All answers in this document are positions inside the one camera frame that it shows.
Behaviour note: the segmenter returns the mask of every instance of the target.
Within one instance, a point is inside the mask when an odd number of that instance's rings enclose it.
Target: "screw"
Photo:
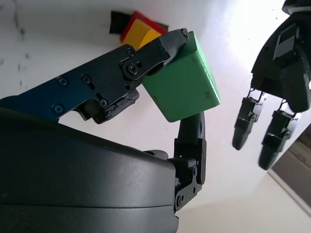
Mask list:
[[[102,108],[105,108],[105,107],[107,107],[108,102],[107,102],[106,100],[100,100],[100,101],[99,101],[99,105],[100,105]]]
[[[127,55],[129,55],[130,57],[134,56],[134,51],[132,49],[128,49],[127,50]]]
[[[130,74],[132,74],[132,75],[137,74],[137,71],[138,71],[137,66],[136,66],[135,64],[133,64],[133,63],[131,63],[131,64],[129,64],[129,65],[127,66],[127,70],[128,70],[128,72],[130,72]]]
[[[64,111],[64,106],[61,104],[57,104],[54,106],[54,112],[56,113],[62,113]]]
[[[179,195],[177,197],[177,206],[181,206],[181,203],[183,202],[183,200],[181,199],[181,196]]]
[[[66,86],[68,84],[68,81],[64,77],[57,77],[58,83],[61,84],[62,86]]]
[[[85,84],[89,84],[91,82],[91,78],[87,74],[83,74],[81,76],[81,80]]]

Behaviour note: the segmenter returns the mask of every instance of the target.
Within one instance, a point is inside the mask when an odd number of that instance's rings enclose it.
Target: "green wooden block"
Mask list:
[[[188,33],[177,57],[157,74],[145,77],[142,84],[169,122],[220,104],[213,74],[194,32]]]

